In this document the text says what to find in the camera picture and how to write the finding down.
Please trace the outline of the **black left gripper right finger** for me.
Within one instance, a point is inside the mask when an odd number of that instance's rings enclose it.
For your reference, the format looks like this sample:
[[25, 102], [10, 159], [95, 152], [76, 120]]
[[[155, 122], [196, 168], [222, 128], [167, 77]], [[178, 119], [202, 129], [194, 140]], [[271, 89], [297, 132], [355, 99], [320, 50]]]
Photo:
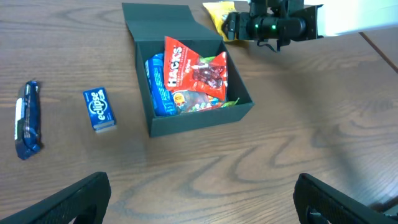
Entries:
[[397, 224], [397, 215], [372, 210], [307, 173], [299, 175], [293, 200], [304, 224]]

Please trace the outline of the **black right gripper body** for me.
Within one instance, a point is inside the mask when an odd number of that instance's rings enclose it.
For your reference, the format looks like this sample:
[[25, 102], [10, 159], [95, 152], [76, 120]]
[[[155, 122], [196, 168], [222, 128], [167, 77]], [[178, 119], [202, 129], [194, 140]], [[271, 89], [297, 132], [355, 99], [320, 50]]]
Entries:
[[249, 1], [249, 12], [230, 12], [222, 25], [228, 40], [260, 40], [261, 0]]

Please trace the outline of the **yellow sunflower seed bag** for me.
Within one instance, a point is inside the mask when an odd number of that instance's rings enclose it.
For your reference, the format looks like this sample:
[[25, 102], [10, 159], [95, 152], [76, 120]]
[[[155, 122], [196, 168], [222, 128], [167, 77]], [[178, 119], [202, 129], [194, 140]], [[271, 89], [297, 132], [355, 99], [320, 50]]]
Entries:
[[219, 1], [219, 2], [204, 2], [203, 7], [209, 13], [211, 20], [216, 28], [217, 33], [222, 36], [224, 42], [232, 42], [233, 40], [227, 39], [226, 34], [222, 30], [222, 25], [227, 19], [228, 14], [236, 12], [233, 1]]

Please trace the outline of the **blue Eclipse mints box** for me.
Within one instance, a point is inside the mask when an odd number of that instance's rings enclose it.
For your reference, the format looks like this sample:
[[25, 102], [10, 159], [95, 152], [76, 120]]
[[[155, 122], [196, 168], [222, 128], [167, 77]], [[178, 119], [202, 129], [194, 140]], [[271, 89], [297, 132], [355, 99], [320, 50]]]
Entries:
[[100, 131], [116, 125], [116, 119], [104, 87], [98, 87], [83, 92], [91, 126]]

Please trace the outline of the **green Haribo worms bag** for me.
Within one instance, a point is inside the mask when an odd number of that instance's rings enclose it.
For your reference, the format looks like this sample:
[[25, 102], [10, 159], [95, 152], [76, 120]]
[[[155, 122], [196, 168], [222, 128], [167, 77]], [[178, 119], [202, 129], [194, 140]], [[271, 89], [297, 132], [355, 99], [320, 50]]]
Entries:
[[[214, 56], [199, 59], [197, 69], [193, 70], [193, 79], [195, 81], [202, 82], [212, 88], [221, 86], [222, 78], [218, 73], [223, 71], [223, 67], [212, 67], [210, 65], [215, 58]], [[172, 97], [178, 114], [227, 108], [239, 102], [239, 98], [235, 101], [228, 101], [227, 98], [220, 100], [204, 92], [191, 90], [174, 91]]]

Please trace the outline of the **red Hacks candy bag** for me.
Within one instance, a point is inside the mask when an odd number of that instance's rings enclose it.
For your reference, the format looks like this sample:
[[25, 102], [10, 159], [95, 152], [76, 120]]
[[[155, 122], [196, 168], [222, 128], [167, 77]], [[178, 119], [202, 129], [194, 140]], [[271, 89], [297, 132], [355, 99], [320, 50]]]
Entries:
[[165, 37], [164, 85], [171, 92], [179, 90], [206, 93], [226, 99], [228, 54], [223, 51], [209, 62], [182, 42]]

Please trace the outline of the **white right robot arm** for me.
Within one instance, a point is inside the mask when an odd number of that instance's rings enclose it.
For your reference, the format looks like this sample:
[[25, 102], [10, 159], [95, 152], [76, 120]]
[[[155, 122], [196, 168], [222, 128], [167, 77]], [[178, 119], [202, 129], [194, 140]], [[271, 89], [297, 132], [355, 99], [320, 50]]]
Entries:
[[222, 25], [229, 40], [276, 47], [397, 25], [397, 1], [251, 0], [249, 12], [230, 12]]

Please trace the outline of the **dark blue chocolate bar wrapper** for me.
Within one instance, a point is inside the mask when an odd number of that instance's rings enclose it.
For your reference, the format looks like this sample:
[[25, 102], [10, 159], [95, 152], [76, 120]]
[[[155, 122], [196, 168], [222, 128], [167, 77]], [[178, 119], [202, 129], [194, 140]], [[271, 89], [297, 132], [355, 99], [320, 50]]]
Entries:
[[14, 143], [17, 156], [26, 160], [41, 150], [39, 83], [29, 80], [16, 100]]

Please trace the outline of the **blue Oreo cookie pack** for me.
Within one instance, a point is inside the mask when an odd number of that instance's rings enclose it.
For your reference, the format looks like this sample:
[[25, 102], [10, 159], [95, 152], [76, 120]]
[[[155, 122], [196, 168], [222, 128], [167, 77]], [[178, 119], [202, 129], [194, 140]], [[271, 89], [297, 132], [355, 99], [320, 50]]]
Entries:
[[173, 116], [177, 109], [171, 91], [164, 85], [164, 54], [155, 54], [145, 62], [146, 77], [156, 116]]

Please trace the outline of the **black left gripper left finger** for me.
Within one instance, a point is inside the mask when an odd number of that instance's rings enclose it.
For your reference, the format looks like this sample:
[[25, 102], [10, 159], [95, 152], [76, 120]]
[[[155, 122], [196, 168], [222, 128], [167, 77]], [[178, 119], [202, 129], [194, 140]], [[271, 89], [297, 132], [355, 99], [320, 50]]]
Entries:
[[101, 224], [111, 197], [107, 173], [95, 172], [44, 200], [1, 220], [1, 223]]

